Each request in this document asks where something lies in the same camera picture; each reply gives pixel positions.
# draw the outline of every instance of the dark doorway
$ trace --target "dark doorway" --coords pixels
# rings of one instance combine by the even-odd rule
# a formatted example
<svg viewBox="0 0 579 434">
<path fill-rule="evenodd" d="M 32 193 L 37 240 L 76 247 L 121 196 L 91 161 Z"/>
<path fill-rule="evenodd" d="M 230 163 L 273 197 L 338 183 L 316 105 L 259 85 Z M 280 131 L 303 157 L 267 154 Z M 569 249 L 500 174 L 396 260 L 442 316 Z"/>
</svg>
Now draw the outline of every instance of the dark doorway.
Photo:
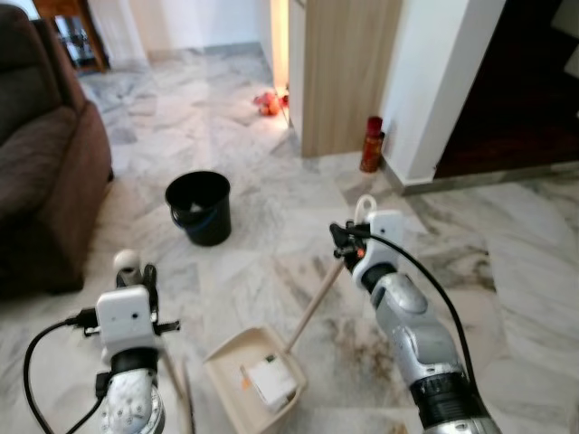
<svg viewBox="0 0 579 434">
<path fill-rule="evenodd" d="M 564 71 L 579 39 L 551 26 L 560 4 L 507 0 L 435 178 L 579 160 L 579 78 Z"/>
</svg>

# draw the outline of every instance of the red spray can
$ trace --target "red spray can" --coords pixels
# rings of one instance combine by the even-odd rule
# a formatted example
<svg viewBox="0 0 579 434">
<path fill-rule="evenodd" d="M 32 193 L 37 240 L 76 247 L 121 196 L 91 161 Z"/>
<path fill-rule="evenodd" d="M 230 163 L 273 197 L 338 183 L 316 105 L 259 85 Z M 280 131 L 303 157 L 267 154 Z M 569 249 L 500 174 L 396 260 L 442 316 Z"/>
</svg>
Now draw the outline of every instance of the red spray can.
<svg viewBox="0 0 579 434">
<path fill-rule="evenodd" d="M 384 133 L 381 129 L 382 118 L 378 116 L 368 118 L 362 161 L 360 162 L 360 170 L 362 172 L 373 173 L 378 170 L 380 156 L 382 155 L 382 142 L 384 142 Z"/>
</svg>

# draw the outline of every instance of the wooden door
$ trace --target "wooden door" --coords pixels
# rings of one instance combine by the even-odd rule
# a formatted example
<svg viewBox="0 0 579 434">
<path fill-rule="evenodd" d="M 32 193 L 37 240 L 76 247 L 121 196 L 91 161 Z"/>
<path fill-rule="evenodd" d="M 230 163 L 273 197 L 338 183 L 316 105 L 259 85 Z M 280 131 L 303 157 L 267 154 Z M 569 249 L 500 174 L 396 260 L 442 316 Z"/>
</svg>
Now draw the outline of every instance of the wooden door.
<svg viewBox="0 0 579 434">
<path fill-rule="evenodd" d="M 380 109 L 400 7 L 400 0 L 306 2 L 303 156 L 362 149 L 366 120 Z"/>
</svg>

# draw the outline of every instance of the white ball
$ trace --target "white ball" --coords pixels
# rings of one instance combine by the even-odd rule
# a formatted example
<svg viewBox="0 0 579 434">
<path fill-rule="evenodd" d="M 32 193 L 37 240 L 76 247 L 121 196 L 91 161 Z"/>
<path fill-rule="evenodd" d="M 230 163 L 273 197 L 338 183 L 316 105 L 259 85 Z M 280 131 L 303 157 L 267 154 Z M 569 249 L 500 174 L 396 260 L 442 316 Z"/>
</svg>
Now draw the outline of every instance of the white ball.
<svg viewBox="0 0 579 434">
<path fill-rule="evenodd" d="M 118 273 L 122 269 L 140 269 L 141 258 L 138 256 L 136 250 L 124 249 L 115 255 L 115 259 L 112 261 L 112 267 L 115 273 Z"/>
</svg>

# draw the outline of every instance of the beige dustpan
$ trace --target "beige dustpan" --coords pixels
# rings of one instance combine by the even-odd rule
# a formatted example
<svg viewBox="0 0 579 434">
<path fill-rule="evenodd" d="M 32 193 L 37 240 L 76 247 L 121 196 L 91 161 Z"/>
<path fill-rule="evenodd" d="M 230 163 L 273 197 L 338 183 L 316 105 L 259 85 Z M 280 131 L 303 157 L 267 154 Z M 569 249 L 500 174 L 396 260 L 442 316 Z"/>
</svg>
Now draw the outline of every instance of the beige dustpan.
<svg viewBox="0 0 579 434">
<path fill-rule="evenodd" d="M 239 434 L 278 432 L 298 403 L 299 397 L 308 385 L 308 380 L 290 351 L 342 268 L 343 262 L 340 260 L 328 272 L 319 292 L 309 303 L 298 328 L 287 344 L 275 330 L 265 325 L 250 328 L 234 336 L 205 359 L 205 369 L 209 373 L 229 419 Z M 278 354 L 283 358 L 298 384 L 296 394 L 275 414 L 268 411 L 252 387 L 242 389 L 240 374 L 241 366 L 255 365 L 269 354 Z"/>
</svg>

